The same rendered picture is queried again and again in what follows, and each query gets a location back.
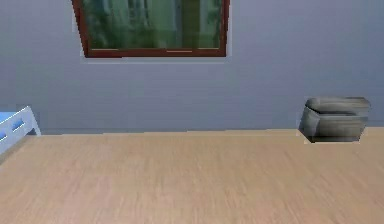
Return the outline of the brown framed window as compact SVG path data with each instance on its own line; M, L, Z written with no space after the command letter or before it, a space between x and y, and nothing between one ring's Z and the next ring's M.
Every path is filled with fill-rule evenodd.
M225 57L230 0L71 0L87 58Z

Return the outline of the white framed bed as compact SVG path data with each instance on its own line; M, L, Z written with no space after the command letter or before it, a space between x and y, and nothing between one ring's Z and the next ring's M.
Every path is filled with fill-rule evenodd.
M0 155L28 134L41 135L37 120L29 106L20 111L0 111Z

